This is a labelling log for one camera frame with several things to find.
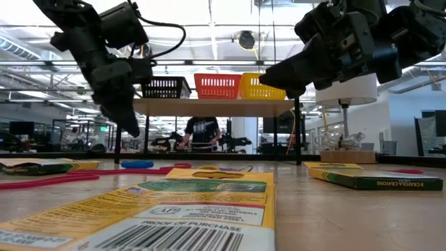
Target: black t-shirt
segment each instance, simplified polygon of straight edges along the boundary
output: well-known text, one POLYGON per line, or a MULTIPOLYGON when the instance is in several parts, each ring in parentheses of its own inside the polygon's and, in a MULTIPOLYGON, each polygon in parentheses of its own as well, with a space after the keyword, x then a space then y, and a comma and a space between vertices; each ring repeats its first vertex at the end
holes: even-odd
POLYGON ((211 139, 215 138, 217 129, 218 122, 215 117, 192 117, 187 122, 185 132, 190 135, 193 134, 192 143, 208 143, 211 139))

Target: table surface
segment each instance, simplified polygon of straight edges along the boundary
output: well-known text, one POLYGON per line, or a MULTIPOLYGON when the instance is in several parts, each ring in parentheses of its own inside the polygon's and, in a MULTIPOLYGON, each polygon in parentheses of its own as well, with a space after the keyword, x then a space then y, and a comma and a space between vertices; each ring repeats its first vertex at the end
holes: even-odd
POLYGON ((248 116, 271 118, 294 107, 293 100, 206 100, 138 98, 136 112, 150 116, 248 116))
MULTIPOLYGON (((282 162, 190 161, 194 166, 241 168, 273 172, 277 184, 278 250, 445 250, 445 192, 360 191, 308 177, 307 169, 282 162)), ((155 166, 172 165, 156 161, 155 166)), ((446 169, 363 165, 365 169, 423 169, 426 175, 446 179, 446 169)), ((117 169, 105 160, 101 169, 117 169)), ((6 176, 0 183, 47 178, 6 176)), ((23 190, 0 190, 0 222, 100 195, 161 176, 102 176, 23 190)))

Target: yellow basket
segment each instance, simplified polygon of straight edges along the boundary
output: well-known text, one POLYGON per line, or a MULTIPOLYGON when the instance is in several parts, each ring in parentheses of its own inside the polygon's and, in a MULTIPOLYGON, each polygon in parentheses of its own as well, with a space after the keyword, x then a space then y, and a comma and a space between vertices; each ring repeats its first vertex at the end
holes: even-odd
POLYGON ((261 73, 243 73, 239 96, 248 100, 284 100, 285 91, 259 83, 261 73))

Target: lamp shade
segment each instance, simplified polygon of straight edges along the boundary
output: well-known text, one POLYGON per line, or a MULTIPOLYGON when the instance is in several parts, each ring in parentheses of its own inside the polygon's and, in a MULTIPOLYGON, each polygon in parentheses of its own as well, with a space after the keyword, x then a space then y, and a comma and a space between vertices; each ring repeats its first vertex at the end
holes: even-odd
POLYGON ((316 91, 316 104, 323 106, 340 106, 340 100, 349 100, 350 105, 363 105, 375 102, 377 98, 375 74, 356 77, 344 83, 334 82, 331 87, 316 91))

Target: wooden shelf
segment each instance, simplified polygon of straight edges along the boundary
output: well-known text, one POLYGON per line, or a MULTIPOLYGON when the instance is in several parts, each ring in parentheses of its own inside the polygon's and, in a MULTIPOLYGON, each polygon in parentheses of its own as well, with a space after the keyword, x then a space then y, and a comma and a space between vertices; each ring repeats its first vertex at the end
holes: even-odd
POLYGON ((271 118, 294 107, 292 100, 200 100, 139 98, 136 112, 149 116, 248 116, 271 118))

